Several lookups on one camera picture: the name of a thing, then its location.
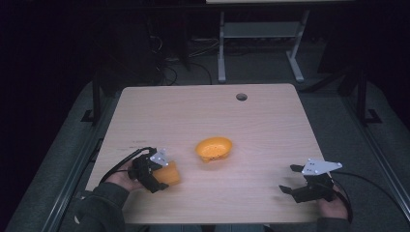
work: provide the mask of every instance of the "gray sleeve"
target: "gray sleeve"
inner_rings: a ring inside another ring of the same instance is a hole
[[[129,194],[115,184],[101,183],[78,203],[75,216],[80,224],[76,231],[125,231],[122,208]]]
[[[322,217],[317,220],[317,232],[348,232],[347,219]]]

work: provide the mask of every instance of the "floor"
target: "floor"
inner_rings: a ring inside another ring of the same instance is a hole
[[[304,42],[301,45],[297,60],[306,78],[303,83],[297,83],[293,78],[284,53],[291,42],[270,43],[269,51],[254,49],[249,52],[251,49],[244,45],[232,48],[232,53],[228,53],[225,61],[226,84],[291,83],[297,90],[302,90],[327,76],[326,73],[316,72],[325,42]],[[209,52],[191,57],[190,62],[193,64],[190,64],[189,70],[178,62],[168,62],[167,68],[163,69],[166,78],[161,84],[218,84],[217,61],[217,54]],[[407,171],[410,164],[409,130],[390,109],[382,92],[371,83],[368,83],[367,107],[375,109],[383,123],[364,128],[357,122],[352,110],[355,94],[348,98],[337,94],[340,82],[341,79],[338,79],[315,93],[300,94],[325,160],[342,162],[342,171],[366,177],[392,194],[375,155],[376,150],[380,149],[403,188],[410,192],[410,173]],[[121,95],[118,92],[115,97],[102,96],[102,118],[93,127],[91,123],[81,122],[84,112],[92,108],[91,87],[89,83],[77,97],[32,185],[16,210],[8,231],[74,231],[74,205],[80,196],[87,194],[84,188],[92,170],[93,159],[98,153],[95,148],[101,144]],[[377,142],[376,149],[368,140],[369,133]],[[85,163],[79,161],[82,155],[87,156]],[[84,168],[73,169],[79,162]],[[383,191],[363,179],[340,174],[335,174],[334,177],[342,183],[351,198],[354,212],[351,231],[408,231],[406,219]],[[74,189],[69,196],[65,195],[68,186]],[[50,214],[56,212],[52,211],[56,205],[65,213],[60,216]],[[138,228],[128,225],[128,231],[137,231]],[[272,224],[271,228],[281,232],[315,231],[315,224]]]

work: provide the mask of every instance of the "orange bowl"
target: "orange bowl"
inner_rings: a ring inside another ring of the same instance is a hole
[[[202,158],[204,162],[210,160],[225,159],[230,149],[232,148],[232,142],[225,137],[211,137],[196,145],[195,152]]]

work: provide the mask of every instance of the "person's arm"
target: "person's arm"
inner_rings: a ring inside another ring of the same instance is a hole
[[[348,213],[343,202],[335,195],[331,202],[325,199],[317,200],[321,218],[317,220],[317,232],[347,232],[350,223],[347,220]]]
[[[131,165],[129,161],[120,170],[127,170]],[[125,231],[122,208],[130,192],[141,188],[140,183],[129,178],[127,171],[112,174],[78,204],[76,231]]]

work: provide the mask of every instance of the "table grommet hole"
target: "table grommet hole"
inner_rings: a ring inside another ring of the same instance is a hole
[[[237,95],[236,95],[236,99],[237,99],[238,101],[241,101],[241,102],[246,101],[247,98],[248,98],[248,95],[246,95],[246,94],[244,94],[244,93],[240,93],[240,94],[237,94]]]

